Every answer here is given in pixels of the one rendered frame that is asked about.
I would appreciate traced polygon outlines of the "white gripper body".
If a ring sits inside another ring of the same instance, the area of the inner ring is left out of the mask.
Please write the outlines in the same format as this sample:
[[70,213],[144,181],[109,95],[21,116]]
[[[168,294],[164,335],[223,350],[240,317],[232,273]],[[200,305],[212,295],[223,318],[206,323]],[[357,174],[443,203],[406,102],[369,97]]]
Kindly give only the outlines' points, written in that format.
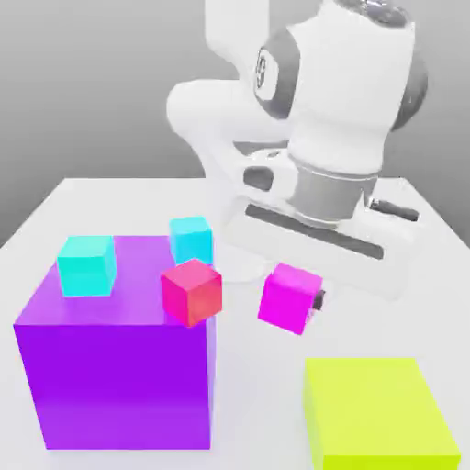
[[246,201],[224,223],[227,241],[269,260],[366,290],[387,299],[407,284],[415,223],[359,205],[337,228],[310,227]]

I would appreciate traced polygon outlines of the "small magenta cube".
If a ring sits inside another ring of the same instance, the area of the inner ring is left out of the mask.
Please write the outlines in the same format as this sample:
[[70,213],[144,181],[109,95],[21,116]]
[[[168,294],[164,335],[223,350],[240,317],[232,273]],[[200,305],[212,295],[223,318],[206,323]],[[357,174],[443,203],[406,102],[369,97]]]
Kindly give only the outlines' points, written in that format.
[[258,319],[302,335],[306,316],[323,278],[285,263],[279,263],[266,277]]

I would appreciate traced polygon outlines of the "small red cube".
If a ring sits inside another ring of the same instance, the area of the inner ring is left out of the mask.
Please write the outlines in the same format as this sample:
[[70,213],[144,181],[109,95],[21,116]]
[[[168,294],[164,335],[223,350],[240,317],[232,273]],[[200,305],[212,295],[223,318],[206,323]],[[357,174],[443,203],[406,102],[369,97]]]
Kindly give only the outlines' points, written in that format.
[[186,327],[222,310],[222,277],[198,259],[178,264],[161,274],[162,308]]

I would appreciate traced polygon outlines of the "small cyan cube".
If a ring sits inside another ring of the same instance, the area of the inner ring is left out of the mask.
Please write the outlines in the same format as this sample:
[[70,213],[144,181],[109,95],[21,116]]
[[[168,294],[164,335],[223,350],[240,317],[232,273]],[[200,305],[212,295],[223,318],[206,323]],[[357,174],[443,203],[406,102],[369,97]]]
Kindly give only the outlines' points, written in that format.
[[204,217],[171,219],[169,230],[171,253],[176,264],[192,259],[213,263],[213,233]]

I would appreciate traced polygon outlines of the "small turquoise cube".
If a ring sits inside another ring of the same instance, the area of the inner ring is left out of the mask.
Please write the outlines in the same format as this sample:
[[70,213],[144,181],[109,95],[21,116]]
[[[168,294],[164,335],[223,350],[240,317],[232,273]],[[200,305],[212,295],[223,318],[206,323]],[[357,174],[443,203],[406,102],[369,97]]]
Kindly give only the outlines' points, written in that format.
[[118,274],[114,238],[71,236],[62,246],[56,264],[65,297],[108,297]]

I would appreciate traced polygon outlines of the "large yellow box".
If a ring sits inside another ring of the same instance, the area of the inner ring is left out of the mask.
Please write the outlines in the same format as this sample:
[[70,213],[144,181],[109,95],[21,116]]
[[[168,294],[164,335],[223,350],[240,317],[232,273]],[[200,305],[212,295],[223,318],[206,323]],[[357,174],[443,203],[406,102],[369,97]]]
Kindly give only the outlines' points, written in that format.
[[412,358],[308,358],[314,470],[458,470],[460,450]]

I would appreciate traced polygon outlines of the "large purple box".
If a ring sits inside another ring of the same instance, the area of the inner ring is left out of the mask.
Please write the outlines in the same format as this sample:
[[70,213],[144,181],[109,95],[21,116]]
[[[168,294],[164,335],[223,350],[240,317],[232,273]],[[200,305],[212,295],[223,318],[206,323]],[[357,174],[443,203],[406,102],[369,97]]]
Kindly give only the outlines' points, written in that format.
[[187,328],[162,309],[165,236],[118,236],[107,297],[62,294],[52,266],[14,324],[46,446],[206,450],[216,323]]

